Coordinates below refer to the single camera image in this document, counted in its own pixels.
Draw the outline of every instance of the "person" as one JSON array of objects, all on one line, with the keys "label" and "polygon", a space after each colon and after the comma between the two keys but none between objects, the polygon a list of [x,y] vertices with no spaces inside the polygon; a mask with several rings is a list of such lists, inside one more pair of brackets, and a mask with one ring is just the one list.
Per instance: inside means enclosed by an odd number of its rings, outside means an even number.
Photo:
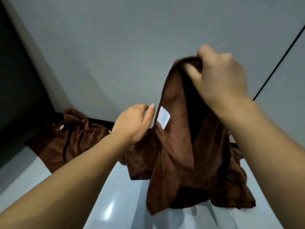
[{"label": "person", "polygon": [[[195,88],[230,130],[283,227],[303,227],[305,150],[249,99],[245,71],[231,54],[203,45],[198,57],[202,73],[185,64]],[[110,135],[3,211],[0,228],[83,228],[110,171],[149,129],[154,112],[154,104],[136,104],[122,112]]]}]

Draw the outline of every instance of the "person's left hand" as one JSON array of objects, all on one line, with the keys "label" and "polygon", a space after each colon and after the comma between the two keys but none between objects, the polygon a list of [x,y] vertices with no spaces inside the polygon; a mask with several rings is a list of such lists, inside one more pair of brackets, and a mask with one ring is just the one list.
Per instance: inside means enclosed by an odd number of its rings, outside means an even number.
[{"label": "person's left hand", "polygon": [[123,111],[116,119],[111,134],[118,134],[134,144],[142,139],[149,129],[155,114],[155,104],[136,104]]}]

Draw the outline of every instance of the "folded brown garment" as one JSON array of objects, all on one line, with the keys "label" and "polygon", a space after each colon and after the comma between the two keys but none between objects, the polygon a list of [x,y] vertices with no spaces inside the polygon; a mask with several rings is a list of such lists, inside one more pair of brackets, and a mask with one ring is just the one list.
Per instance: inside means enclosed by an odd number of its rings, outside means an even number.
[{"label": "folded brown garment", "polygon": [[25,142],[51,173],[109,134],[104,126],[90,123],[88,118],[76,110],[67,109],[63,118],[56,125],[45,125]]},{"label": "folded brown garment", "polygon": [[170,114],[164,128],[153,128],[120,160],[132,180],[150,179],[146,205],[151,214],[211,200],[220,207],[252,208],[255,199],[240,167],[242,154],[229,145],[228,131],[199,96],[183,69],[197,57],[176,61],[164,84],[160,104]]}]

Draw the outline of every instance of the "white tag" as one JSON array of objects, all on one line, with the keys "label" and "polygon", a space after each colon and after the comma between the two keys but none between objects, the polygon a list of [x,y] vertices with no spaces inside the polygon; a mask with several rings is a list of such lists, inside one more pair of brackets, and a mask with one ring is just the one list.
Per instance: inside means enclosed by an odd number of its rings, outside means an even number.
[{"label": "white tag", "polygon": [[163,108],[163,106],[161,106],[158,114],[157,122],[161,125],[162,129],[165,129],[169,119],[170,119],[169,112],[165,108]]}]

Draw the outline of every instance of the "brown fabric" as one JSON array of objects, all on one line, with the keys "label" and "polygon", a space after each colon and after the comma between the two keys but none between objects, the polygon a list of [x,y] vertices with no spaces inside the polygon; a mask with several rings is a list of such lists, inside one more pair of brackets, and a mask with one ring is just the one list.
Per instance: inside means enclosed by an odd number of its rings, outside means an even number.
[{"label": "brown fabric", "polygon": [[109,134],[104,126],[90,123],[88,118],[76,110],[67,109],[63,117],[62,122],[45,125],[25,142],[51,173]]},{"label": "brown fabric", "polygon": [[164,84],[160,104],[170,119],[156,121],[143,139],[121,158],[132,180],[150,179],[146,205],[151,214],[185,208],[211,199],[221,207],[252,208],[255,200],[240,167],[242,154],[229,146],[228,131],[208,108],[182,65],[202,70],[201,60],[176,61]]}]

